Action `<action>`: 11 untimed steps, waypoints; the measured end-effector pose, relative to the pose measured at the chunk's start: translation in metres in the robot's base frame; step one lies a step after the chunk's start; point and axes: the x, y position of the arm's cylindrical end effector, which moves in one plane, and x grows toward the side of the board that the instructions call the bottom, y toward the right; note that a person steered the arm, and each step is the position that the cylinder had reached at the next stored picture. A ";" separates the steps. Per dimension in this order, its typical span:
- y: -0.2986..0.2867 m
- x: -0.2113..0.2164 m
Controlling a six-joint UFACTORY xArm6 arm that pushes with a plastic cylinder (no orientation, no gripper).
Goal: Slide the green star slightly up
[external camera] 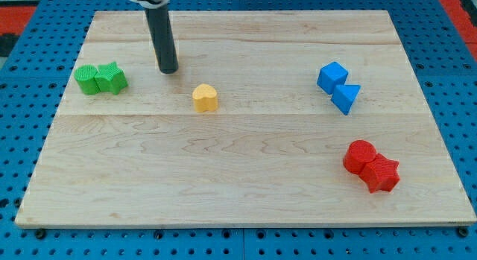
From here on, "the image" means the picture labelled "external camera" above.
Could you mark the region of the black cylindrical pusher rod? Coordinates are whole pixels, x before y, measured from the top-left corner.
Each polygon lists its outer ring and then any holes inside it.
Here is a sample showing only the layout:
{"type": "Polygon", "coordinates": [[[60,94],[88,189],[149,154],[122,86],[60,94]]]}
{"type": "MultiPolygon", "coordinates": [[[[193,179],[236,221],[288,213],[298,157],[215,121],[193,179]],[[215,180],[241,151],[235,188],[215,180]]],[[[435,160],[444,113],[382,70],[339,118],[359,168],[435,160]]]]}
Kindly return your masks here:
{"type": "Polygon", "coordinates": [[[163,74],[175,73],[178,70],[178,61],[168,6],[145,9],[145,16],[159,70],[163,74]]]}

